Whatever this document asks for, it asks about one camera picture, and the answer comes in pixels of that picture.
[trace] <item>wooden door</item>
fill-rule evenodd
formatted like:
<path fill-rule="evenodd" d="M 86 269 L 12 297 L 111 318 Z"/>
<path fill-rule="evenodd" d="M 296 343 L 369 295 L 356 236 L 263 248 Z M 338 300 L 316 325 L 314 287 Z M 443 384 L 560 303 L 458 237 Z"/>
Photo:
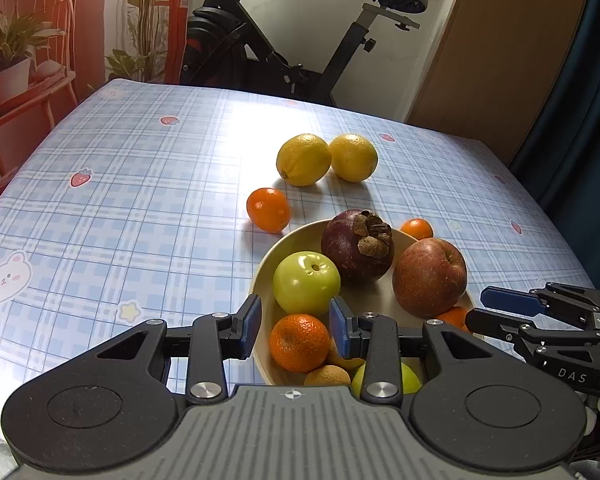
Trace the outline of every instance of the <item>wooden door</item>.
<path fill-rule="evenodd" d="M 457 0 L 406 122 L 480 139 L 508 164 L 571 46 L 586 0 Z"/>

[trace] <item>plant pot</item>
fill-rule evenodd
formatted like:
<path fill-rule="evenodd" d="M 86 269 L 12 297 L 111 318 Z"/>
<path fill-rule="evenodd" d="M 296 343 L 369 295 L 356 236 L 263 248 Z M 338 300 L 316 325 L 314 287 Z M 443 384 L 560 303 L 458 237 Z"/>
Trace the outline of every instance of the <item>plant pot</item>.
<path fill-rule="evenodd" d="M 30 64 L 31 60 L 27 57 L 0 72 L 0 105 L 27 90 Z"/>

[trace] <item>wooden chair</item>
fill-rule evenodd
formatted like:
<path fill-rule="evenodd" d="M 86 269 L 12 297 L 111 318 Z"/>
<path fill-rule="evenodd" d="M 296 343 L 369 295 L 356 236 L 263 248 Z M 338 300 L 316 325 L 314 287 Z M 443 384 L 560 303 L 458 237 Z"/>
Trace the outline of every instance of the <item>wooden chair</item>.
<path fill-rule="evenodd" d="M 73 106 L 77 106 L 74 79 L 74 3 L 72 0 L 0 0 L 0 10 L 7 16 L 19 16 L 23 13 L 35 12 L 45 21 L 51 22 L 53 28 L 64 30 L 63 36 L 50 38 L 48 49 L 38 49 L 34 62 L 39 65 L 47 59 L 52 59 L 63 65 L 62 71 L 47 78 L 43 84 L 30 87 L 27 92 L 0 105 L 0 126 L 25 111 L 41 106 L 49 131 L 56 125 L 49 99 L 58 91 L 67 92 Z M 4 176 L 11 168 L 6 168 L 0 155 L 0 176 Z"/>

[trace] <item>plaid tablecloth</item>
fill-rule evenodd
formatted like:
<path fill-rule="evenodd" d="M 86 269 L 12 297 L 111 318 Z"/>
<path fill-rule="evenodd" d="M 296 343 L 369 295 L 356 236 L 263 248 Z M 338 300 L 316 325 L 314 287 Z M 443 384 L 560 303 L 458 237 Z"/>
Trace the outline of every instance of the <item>plaid tablecloth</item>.
<path fill-rule="evenodd" d="M 276 153 L 304 132 L 364 135 L 376 172 L 362 184 L 330 171 L 287 186 Z M 464 254 L 475 303 L 487 285 L 590 286 L 480 142 L 280 98 L 115 80 L 58 124 L 0 198 L 0 411 L 23 381 L 143 320 L 179 326 L 237 310 L 281 237 L 246 213 L 249 193 L 267 186 L 291 204 L 285 233 L 354 207 L 394 226 L 428 219 Z M 226 373 L 231 384 L 259 380 L 251 360 Z M 181 392 L 185 376 L 177 360 L 168 387 Z"/>

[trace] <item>dark blue curtain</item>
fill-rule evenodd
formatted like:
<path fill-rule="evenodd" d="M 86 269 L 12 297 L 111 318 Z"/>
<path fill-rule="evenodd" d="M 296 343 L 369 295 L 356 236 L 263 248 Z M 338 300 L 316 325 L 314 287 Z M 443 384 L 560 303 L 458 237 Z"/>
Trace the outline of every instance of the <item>dark blue curtain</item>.
<path fill-rule="evenodd" d="M 587 0 L 562 71 L 510 169 L 600 288 L 600 0 Z"/>

